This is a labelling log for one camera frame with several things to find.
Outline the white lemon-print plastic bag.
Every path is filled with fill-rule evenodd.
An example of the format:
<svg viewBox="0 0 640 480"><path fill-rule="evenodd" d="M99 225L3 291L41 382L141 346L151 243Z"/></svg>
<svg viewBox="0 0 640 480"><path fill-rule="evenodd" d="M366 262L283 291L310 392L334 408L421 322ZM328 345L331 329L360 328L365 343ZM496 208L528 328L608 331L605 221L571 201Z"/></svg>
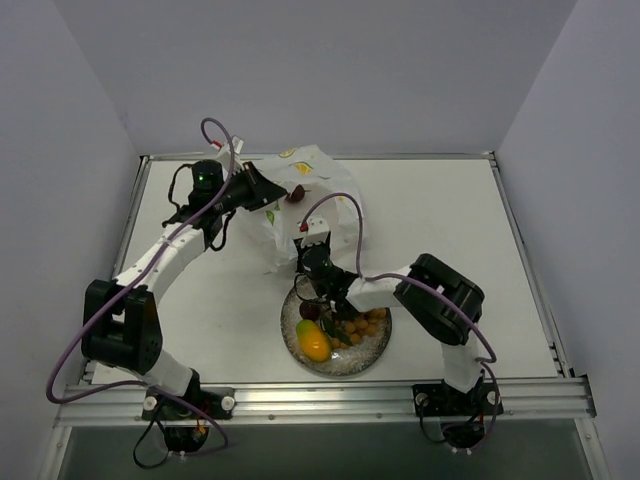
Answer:
<svg viewBox="0 0 640 480"><path fill-rule="evenodd" d="M255 166L289 194L300 192L296 200L282 198L254 212L242 210L237 215L241 230L269 270L294 267L297 224L315 203L320 206L314 213L328 221L331 246L345 250L356 245L358 216L353 201L361 198L355 178L345 166L316 145L267 155Z"/></svg>

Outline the dark red fake plum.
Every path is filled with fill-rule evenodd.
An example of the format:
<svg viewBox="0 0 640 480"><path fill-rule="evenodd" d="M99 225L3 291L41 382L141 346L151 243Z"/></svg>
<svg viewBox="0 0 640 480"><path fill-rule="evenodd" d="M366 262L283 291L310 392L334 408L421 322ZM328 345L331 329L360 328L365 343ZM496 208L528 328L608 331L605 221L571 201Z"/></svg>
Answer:
<svg viewBox="0 0 640 480"><path fill-rule="evenodd" d="M322 311L322 307L313 302L303 301L299 306L299 314L303 320L316 322L320 318Z"/></svg>
<svg viewBox="0 0 640 480"><path fill-rule="evenodd" d="M303 185L294 187L285 197L285 201L289 204L298 204L306 196L306 190Z"/></svg>

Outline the yellow fake longan bunch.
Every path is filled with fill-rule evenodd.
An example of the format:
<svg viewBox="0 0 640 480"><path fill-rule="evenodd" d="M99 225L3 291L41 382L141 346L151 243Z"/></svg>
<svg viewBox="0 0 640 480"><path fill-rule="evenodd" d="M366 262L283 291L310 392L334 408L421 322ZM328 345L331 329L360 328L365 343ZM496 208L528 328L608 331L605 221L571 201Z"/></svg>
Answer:
<svg viewBox="0 0 640 480"><path fill-rule="evenodd" d="M381 332L387 317L388 310L382 308L359 313L352 319L340 319L335 312L326 311L317 323L329 337L333 349L348 349Z"/></svg>

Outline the yellow green fake mango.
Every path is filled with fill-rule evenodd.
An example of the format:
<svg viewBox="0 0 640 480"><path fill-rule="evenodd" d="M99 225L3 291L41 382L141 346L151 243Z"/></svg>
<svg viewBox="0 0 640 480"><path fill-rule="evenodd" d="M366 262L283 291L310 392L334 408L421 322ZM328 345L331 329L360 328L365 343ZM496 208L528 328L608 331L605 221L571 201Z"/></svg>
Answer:
<svg viewBox="0 0 640 480"><path fill-rule="evenodd" d="M315 322L301 320L296 325L296 336L302 353L311 361L324 363L331 358L331 342Z"/></svg>

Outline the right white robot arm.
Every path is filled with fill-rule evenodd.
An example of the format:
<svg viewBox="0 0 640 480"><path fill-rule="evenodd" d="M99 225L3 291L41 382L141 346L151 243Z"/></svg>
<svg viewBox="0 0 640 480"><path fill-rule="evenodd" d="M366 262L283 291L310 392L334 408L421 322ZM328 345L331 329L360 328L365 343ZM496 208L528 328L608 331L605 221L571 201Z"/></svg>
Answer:
<svg viewBox="0 0 640 480"><path fill-rule="evenodd" d="M404 308L441 345L444 400L455 412L469 411L480 400L482 344L496 359L477 323L485 294L475 283L431 254L420 255L398 271L362 277L331 259L327 242L295 242L297 271L309 280L323 306L341 320L375 310Z"/></svg>

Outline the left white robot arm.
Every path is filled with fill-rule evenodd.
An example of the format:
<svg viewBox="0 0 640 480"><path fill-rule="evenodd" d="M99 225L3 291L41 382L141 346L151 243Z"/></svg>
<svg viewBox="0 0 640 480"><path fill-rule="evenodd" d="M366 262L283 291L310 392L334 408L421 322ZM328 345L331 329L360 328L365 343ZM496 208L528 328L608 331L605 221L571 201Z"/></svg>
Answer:
<svg viewBox="0 0 640 480"><path fill-rule="evenodd" d="M287 195L251 162L230 176L220 162L186 165L192 190L186 204L164 222L159 240L129 269L110 281L93 281L85 293L82 354L118 368L167 392L165 405L179 419L194 417L202 405L199 377L163 347L158 305L186 267L226 241L229 219Z"/></svg>

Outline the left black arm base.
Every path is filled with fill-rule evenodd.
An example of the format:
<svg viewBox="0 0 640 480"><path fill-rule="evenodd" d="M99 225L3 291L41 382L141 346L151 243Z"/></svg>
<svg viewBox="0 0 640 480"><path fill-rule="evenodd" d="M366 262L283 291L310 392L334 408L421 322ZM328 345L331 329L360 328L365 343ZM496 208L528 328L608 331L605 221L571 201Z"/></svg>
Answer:
<svg viewBox="0 0 640 480"><path fill-rule="evenodd" d="M171 454L200 456L230 447L221 422L233 418L234 408L234 392L228 388L200 390L184 397L149 388L143 400L142 419L160 428Z"/></svg>

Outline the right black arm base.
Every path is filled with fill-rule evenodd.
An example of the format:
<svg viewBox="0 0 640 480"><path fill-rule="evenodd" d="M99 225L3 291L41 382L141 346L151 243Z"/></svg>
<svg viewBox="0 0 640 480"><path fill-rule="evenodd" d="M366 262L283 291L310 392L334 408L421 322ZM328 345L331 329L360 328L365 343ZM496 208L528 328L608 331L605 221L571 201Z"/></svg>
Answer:
<svg viewBox="0 0 640 480"><path fill-rule="evenodd" d="M448 445L470 455L493 431L504 413L494 382L480 379L462 393L445 382L414 384L414 411L423 436L432 444Z"/></svg>

